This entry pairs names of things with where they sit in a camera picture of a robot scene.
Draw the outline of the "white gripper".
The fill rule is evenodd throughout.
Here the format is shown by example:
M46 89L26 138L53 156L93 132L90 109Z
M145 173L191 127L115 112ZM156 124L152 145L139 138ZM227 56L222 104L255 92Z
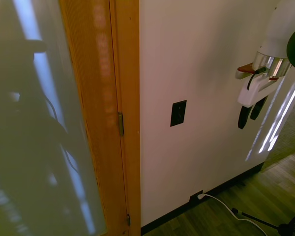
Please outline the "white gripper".
M270 78L265 75L259 75L252 79L249 89L247 89L249 81L244 83L237 99L238 103L242 105L237 123L239 129L245 127L251 112L251 106L254 104L255 106L250 114L250 119L256 120L268 95L278 89L282 79L283 77Z

